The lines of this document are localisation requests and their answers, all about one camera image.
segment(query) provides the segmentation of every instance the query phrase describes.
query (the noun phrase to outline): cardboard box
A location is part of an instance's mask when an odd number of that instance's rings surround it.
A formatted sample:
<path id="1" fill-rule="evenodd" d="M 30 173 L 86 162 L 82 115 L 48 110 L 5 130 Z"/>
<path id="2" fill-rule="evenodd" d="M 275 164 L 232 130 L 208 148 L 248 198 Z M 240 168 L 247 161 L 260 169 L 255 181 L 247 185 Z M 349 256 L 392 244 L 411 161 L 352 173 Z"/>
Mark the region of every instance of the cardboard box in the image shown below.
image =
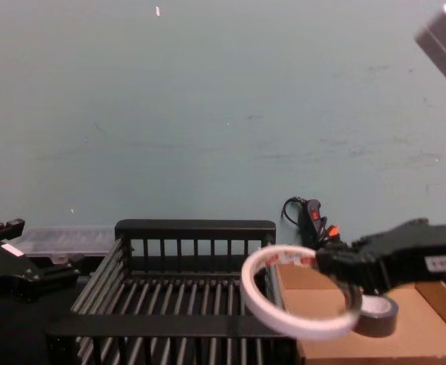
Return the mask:
<path id="1" fill-rule="evenodd" d="M 301 316 L 335 316 L 344 297 L 335 284 L 308 268 L 280 265 L 280 292 L 286 309 Z M 399 305 L 397 329 L 386 338 L 355 332 L 331 341 L 299 341 L 305 365 L 446 364 L 446 287 L 442 283 L 407 285 L 391 291 Z"/>

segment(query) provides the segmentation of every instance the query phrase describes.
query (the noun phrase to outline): black metal rack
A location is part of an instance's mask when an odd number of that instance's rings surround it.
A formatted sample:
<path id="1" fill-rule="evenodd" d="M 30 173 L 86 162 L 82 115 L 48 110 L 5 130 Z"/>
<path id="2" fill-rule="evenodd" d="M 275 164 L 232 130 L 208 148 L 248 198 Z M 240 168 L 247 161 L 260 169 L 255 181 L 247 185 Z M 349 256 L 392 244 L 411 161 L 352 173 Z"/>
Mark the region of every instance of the black metal rack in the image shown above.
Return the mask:
<path id="1" fill-rule="evenodd" d="M 262 325 L 239 295 L 250 245 L 273 244 L 273 222 L 125 220 L 115 236 L 71 314 L 46 329 L 52 364 L 296 363 L 295 342 Z M 267 279 L 256 278 L 262 290 Z"/>

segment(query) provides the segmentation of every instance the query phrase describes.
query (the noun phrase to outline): white tape roll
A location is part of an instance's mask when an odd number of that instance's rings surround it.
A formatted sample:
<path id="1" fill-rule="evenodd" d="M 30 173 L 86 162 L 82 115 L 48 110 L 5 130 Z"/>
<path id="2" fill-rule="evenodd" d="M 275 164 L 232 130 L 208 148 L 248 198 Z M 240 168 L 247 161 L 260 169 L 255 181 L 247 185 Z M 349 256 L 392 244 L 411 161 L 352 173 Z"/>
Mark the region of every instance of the white tape roll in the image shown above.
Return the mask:
<path id="1" fill-rule="evenodd" d="M 387 297 L 363 295 L 361 311 L 375 315 L 386 314 L 392 310 L 392 302 Z"/>
<path id="2" fill-rule="evenodd" d="M 259 249 L 244 262 L 241 272 L 241 295 L 246 306 L 266 326 L 283 335 L 305 340 L 329 340 L 349 333 L 361 310 L 361 292 L 357 287 L 340 285 L 347 311 L 332 319 L 307 319 L 294 316 L 275 306 L 263 296 L 255 283 L 255 274 L 278 263 L 315 268 L 315 251 L 299 246 L 275 245 Z"/>

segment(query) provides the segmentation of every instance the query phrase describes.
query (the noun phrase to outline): metal bar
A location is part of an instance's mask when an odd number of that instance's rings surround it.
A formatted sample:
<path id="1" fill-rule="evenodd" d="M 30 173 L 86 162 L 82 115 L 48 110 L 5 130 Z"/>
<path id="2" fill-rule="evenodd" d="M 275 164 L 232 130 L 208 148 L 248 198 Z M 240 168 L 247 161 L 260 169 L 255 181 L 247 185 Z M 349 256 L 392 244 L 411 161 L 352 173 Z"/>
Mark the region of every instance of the metal bar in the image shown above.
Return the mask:
<path id="1" fill-rule="evenodd" d="M 94 363 L 96 365 L 101 365 L 101 344 L 100 339 L 98 337 L 93 338 L 93 347 L 94 347 Z"/>
<path id="2" fill-rule="evenodd" d="M 228 288 L 228 316 L 232 315 L 232 296 L 234 292 L 233 284 L 229 284 Z M 232 363 L 232 339 L 228 338 L 226 346 L 226 365 L 231 365 Z"/>
<path id="3" fill-rule="evenodd" d="M 198 272 L 199 271 L 199 242 L 197 240 L 194 240 L 194 271 Z"/>
<path id="4" fill-rule="evenodd" d="M 157 298 L 159 296 L 160 288 L 161 288 L 161 285 L 160 285 L 160 283 L 158 283 L 157 286 L 155 287 L 155 291 L 153 292 L 153 296 L 152 296 L 152 300 L 150 301 L 150 305 L 148 306 L 147 314 L 152 314 L 153 308 L 155 307 L 155 303 L 157 302 Z M 138 352 L 140 351 L 140 347 L 141 347 L 143 340 L 144 340 L 143 338 L 137 338 L 137 341 L 134 343 L 134 347 L 131 352 L 130 360 L 128 361 L 128 365 L 134 365 L 135 361 L 137 360 Z M 150 342 L 145 341 L 144 347 L 145 347 L 145 361 L 147 361 L 147 356 L 151 358 Z"/>
<path id="5" fill-rule="evenodd" d="M 261 347 L 261 339 L 256 339 L 256 364 L 263 365 L 263 349 Z"/>
<path id="6" fill-rule="evenodd" d="M 96 301 L 98 295 L 100 294 L 100 291 L 106 287 L 106 282 L 112 278 L 112 272 L 116 268 L 116 265 L 118 264 L 122 253 L 117 252 L 114 256 L 114 260 L 106 267 L 106 270 L 101 274 L 101 278 L 93 289 L 90 296 L 87 298 L 86 303 L 79 309 L 79 314 L 86 314 L 87 311 L 92 307 L 94 301 Z"/>
<path id="7" fill-rule="evenodd" d="M 146 283 L 144 285 L 144 287 L 143 287 L 143 289 L 141 291 L 141 294 L 140 294 L 140 298 L 138 299 L 137 306 L 135 307 L 135 309 L 133 311 L 134 314 L 138 314 L 140 312 L 141 305 L 143 304 L 143 302 L 145 300 L 145 297 L 147 296 L 147 292 L 148 292 L 149 287 L 150 287 L 150 285 L 148 283 Z M 125 305 L 123 306 L 123 309 L 125 311 L 128 308 L 128 305 L 129 305 L 129 303 L 128 303 L 128 300 L 127 300 L 125 302 Z M 118 362 L 119 362 L 119 354 L 116 355 L 116 357 L 115 357 L 115 359 L 113 361 L 113 365 L 118 365 Z"/>
<path id="8" fill-rule="evenodd" d="M 245 314 L 245 301 L 243 300 L 243 298 L 240 296 L 239 297 L 239 312 L 240 314 L 243 316 Z M 241 365 L 246 365 L 246 345 L 247 345 L 247 341 L 246 338 L 242 338 L 240 341 L 240 345 L 241 345 Z"/>
<path id="9" fill-rule="evenodd" d="M 83 291 L 81 292 L 79 297 L 77 297 L 76 301 L 72 305 L 71 310 L 73 312 L 76 313 L 81 308 L 81 306 L 84 303 L 84 301 L 86 300 L 87 296 L 90 294 L 91 290 L 93 289 L 93 286 L 95 284 L 97 284 L 97 282 L 100 278 L 100 275 L 105 271 L 106 266 L 114 259 L 115 251 L 117 249 L 119 249 L 120 245 L 121 245 L 121 241 L 116 240 L 113 247 L 106 254 L 105 259 L 101 261 L 100 266 L 98 266 L 98 269 L 94 272 L 91 279 L 87 282 L 86 287 L 84 287 Z"/>
<path id="10" fill-rule="evenodd" d="M 211 266 L 211 272 L 214 272 L 216 270 L 216 254 L 214 252 L 214 240 L 210 241 L 210 266 Z"/>
<path id="11" fill-rule="evenodd" d="M 116 269 L 111 274 L 110 278 L 106 281 L 105 287 L 100 291 L 100 295 L 93 303 L 92 308 L 88 312 L 89 314 L 96 314 L 97 310 L 100 308 L 100 306 L 103 304 L 104 301 L 109 302 L 108 293 L 110 293 L 113 288 L 119 287 L 121 281 L 123 280 L 124 273 L 122 269 L 123 269 L 123 263 L 120 262 L 116 267 Z"/>
<path id="12" fill-rule="evenodd" d="M 122 365 L 127 365 L 126 342 L 125 342 L 125 338 L 124 337 L 118 337 L 118 354 L 119 354 L 119 361 L 120 361 L 120 363 Z"/>
<path id="13" fill-rule="evenodd" d="M 162 308 L 160 309 L 160 314 L 165 314 L 167 311 L 167 307 L 169 306 L 169 300 L 170 296 L 172 295 L 172 289 L 174 288 L 174 285 L 172 283 L 169 284 L 169 287 L 167 288 L 167 291 L 165 292 L 165 297 L 163 298 Z M 153 351 L 155 350 L 155 346 L 157 346 L 157 339 L 152 339 L 152 344 L 150 346 L 150 353 L 153 354 Z"/>
<path id="14" fill-rule="evenodd" d="M 116 224 L 115 236 L 132 240 L 262 240 L 275 236 L 275 230 L 275 223 L 270 221 L 127 219 Z"/>
<path id="15" fill-rule="evenodd" d="M 204 295 L 202 297 L 201 314 L 206 315 L 207 312 L 207 299 L 209 298 L 209 284 L 204 285 Z"/>
<path id="16" fill-rule="evenodd" d="M 165 271 L 165 240 L 160 240 L 160 263 L 162 271 Z"/>
<path id="17" fill-rule="evenodd" d="M 115 284 L 112 287 L 113 289 L 118 288 L 118 291 L 116 292 L 115 296 L 112 298 L 111 303 L 109 304 L 108 308 L 106 308 L 106 306 L 108 305 L 108 301 L 106 301 L 105 303 L 103 303 L 103 307 L 100 309 L 101 314 L 111 314 L 113 309 L 115 308 L 116 304 L 119 301 L 120 296 L 122 295 L 123 292 L 123 288 L 124 285 L 119 285 L 119 284 Z M 104 361 L 104 351 L 105 351 L 106 346 L 103 346 L 103 351 L 101 354 L 101 361 Z M 93 353 L 93 345 L 88 341 L 88 338 L 84 338 L 83 340 L 81 340 L 81 346 L 80 346 L 80 350 L 79 350 L 79 357 L 83 357 L 83 363 L 86 363 L 91 354 Z"/>
<path id="18" fill-rule="evenodd" d="M 177 240 L 177 269 L 182 271 L 182 243 Z"/>
<path id="19" fill-rule="evenodd" d="M 125 263 L 125 273 L 127 276 L 131 276 L 133 271 L 133 246 L 131 240 L 122 237 L 122 260 Z"/>
<path id="20" fill-rule="evenodd" d="M 149 280 L 149 279 L 160 279 L 160 273 L 156 272 L 156 271 L 152 271 L 152 272 L 143 272 L 143 271 L 139 271 L 139 270 L 134 270 L 133 271 L 133 276 L 135 277 L 140 277 L 142 276 L 144 280 Z M 200 271 L 200 272 L 170 272 L 170 277 L 174 278 L 174 279 L 179 279 L 179 280 L 183 280 L 185 282 L 188 281 L 200 281 L 200 280 L 205 280 L 207 279 L 207 271 Z M 225 280 L 235 280 L 239 277 L 239 274 L 237 273 L 231 273 L 231 272 L 218 272 L 217 273 L 217 280 L 218 281 L 225 281 Z"/>
<path id="21" fill-rule="evenodd" d="M 49 323 L 50 337 L 282 338 L 254 316 L 174 316 L 112 314 L 63 316 Z"/>
<path id="22" fill-rule="evenodd" d="M 201 315 L 205 316 L 207 313 L 207 302 L 209 300 L 209 283 L 204 285 L 204 294 L 202 296 Z M 195 339 L 195 362 L 202 365 L 202 339 Z"/>
<path id="23" fill-rule="evenodd" d="M 221 302 L 221 284 L 216 287 L 216 297 L 214 298 L 214 315 L 218 316 L 220 314 L 220 302 Z M 216 365 L 216 339 L 212 338 L 210 340 L 209 346 L 209 364 Z"/>
<path id="24" fill-rule="evenodd" d="M 148 240 L 144 239 L 144 271 L 148 271 Z"/>
<path id="25" fill-rule="evenodd" d="M 228 258 L 228 271 L 231 271 L 231 240 L 228 240 L 228 254 L 227 254 L 227 258 Z"/>
<path id="26" fill-rule="evenodd" d="M 187 308 L 188 316 L 192 314 L 192 310 L 194 309 L 195 294 L 197 292 L 198 292 L 198 285 L 194 283 L 192 285 L 191 296 L 189 297 L 189 305 Z M 183 338 L 180 342 L 179 355 L 177 356 L 177 365 L 182 365 L 182 361 L 184 360 L 186 345 L 187 345 L 187 338 Z"/>
<path id="27" fill-rule="evenodd" d="M 127 298 L 126 298 L 126 301 L 125 301 L 125 303 L 123 304 L 122 310 L 120 311 L 119 314 L 125 314 L 125 313 L 126 313 L 126 309 L 127 309 L 128 306 L 130 305 L 131 299 L 133 298 L 133 296 L 134 296 L 134 292 L 137 290 L 137 287 L 138 287 L 138 284 L 137 284 L 137 283 L 134 283 L 134 284 L 131 286 L 130 293 L 128 293 L 128 296 L 127 296 Z M 103 361 L 105 360 L 106 355 L 108 354 L 109 346 L 111 346 L 112 341 L 113 341 L 112 337 L 108 338 L 108 339 L 106 340 L 106 343 L 105 343 L 104 346 L 103 346 L 103 352 L 101 353 L 101 359 L 102 359 Z"/>
<path id="28" fill-rule="evenodd" d="M 121 271 L 121 269 L 119 269 L 118 276 L 112 277 L 106 282 L 106 286 L 101 290 L 98 299 L 94 302 L 88 314 L 106 314 L 105 311 L 108 303 L 116 302 L 119 299 L 119 296 L 118 297 L 116 296 L 114 290 L 116 290 L 116 288 L 119 288 L 123 280 L 123 277 L 124 277 L 123 272 Z M 103 309 L 100 310 L 100 313 L 96 313 L 101 305 L 103 305 Z M 77 354 L 79 357 L 83 357 L 84 361 L 87 361 L 87 358 L 89 358 L 89 356 L 92 354 L 93 351 L 92 344 L 90 343 L 89 338 L 82 338 L 80 341 L 81 341 L 79 347 L 80 349 Z"/>
<path id="29" fill-rule="evenodd" d="M 178 315 L 180 311 L 180 306 L 182 304 L 182 298 L 184 297 L 184 288 L 185 284 L 181 284 L 179 288 L 179 295 L 177 296 L 176 307 L 174 309 L 174 314 Z M 175 365 L 177 361 L 177 353 L 176 353 L 176 340 L 174 338 L 167 339 L 165 343 L 165 348 L 163 349 L 162 358 L 160 360 L 160 365 L 166 365 L 167 357 L 169 356 L 170 351 L 170 363 Z"/>

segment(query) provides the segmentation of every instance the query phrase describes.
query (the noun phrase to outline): black tape roll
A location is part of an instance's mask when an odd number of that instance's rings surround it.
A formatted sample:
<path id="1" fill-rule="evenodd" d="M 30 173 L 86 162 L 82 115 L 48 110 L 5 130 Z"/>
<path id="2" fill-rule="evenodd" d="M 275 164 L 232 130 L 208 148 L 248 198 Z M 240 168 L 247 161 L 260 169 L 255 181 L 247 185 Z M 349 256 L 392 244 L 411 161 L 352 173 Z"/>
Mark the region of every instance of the black tape roll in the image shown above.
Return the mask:
<path id="1" fill-rule="evenodd" d="M 398 304 L 389 297 L 362 296 L 362 312 L 354 332 L 368 337 L 386 337 L 397 327 Z"/>

